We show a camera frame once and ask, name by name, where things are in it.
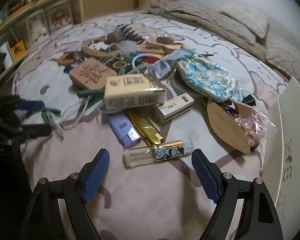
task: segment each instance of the purple lighter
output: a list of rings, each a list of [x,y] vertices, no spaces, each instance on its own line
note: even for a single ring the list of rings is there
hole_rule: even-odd
[[[141,136],[123,112],[110,114],[109,125],[125,149],[141,141]]]

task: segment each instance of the gold lighter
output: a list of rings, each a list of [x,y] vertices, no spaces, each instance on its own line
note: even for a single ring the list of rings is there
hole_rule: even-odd
[[[158,145],[163,141],[163,137],[154,125],[138,110],[130,108],[125,110],[125,114],[145,139],[147,145]]]

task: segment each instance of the patterned bed sheet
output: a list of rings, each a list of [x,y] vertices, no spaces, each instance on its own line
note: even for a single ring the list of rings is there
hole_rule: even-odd
[[[77,103],[66,124],[74,122],[83,103],[57,60],[66,49],[79,47],[85,39],[106,35],[119,24],[130,24],[144,37],[155,38],[167,32],[199,53],[214,54],[211,59],[236,76],[238,87],[253,92],[259,100],[259,109],[264,112],[286,87],[284,80],[268,66],[214,33],[133,11],[94,18],[61,30],[25,61],[14,77],[12,92],[28,100],[43,100],[46,107],[61,111]],[[167,99],[177,95],[169,82],[163,84],[167,88]],[[23,123],[43,122],[40,114],[29,118],[23,113],[19,115]],[[153,122],[166,141],[191,137],[195,148],[200,148],[211,162],[237,179],[252,181],[262,173],[266,140],[251,156],[236,151],[213,133],[201,102],[195,102],[190,111],[163,125]],[[100,148],[109,151],[110,165],[95,198],[86,207],[104,240],[200,238],[215,204],[205,195],[191,165],[191,156],[126,169],[123,148],[109,127],[107,117],[93,107],[73,130],[64,131],[64,140],[53,132],[50,137],[26,142],[22,158],[31,189],[42,177],[53,181],[80,171]],[[68,237],[75,239],[64,201],[59,202]],[[241,207],[239,200],[227,239],[234,237]]]

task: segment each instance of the beige box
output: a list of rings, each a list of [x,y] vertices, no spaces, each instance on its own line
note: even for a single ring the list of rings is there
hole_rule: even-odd
[[[165,123],[178,115],[190,110],[194,99],[188,93],[166,101],[163,105],[156,106],[156,114],[161,123]]]
[[[131,74],[108,77],[104,102],[106,110],[163,104],[166,90],[153,75]]]

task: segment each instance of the silver pivot bolt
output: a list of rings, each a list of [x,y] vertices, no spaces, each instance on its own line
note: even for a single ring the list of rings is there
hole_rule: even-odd
[[[47,182],[47,179],[46,178],[41,178],[39,179],[39,183],[40,184],[45,184]]]
[[[262,184],[262,183],[263,183],[263,180],[262,180],[262,179],[260,179],[260,178],[256,178],[256,183],[258,183],[258,184]]]
[[[70,174],[71,179],[76,179],[77,177],[79,177],[79,173],[77,173],[77,172],[74,172],[74,173]]]
[[[223,176],[224,176],[226,179],[231,179],[231,178],[232,178],[232,174],[229,173],[229,172],[225,172],[225,173],[223,174]]]

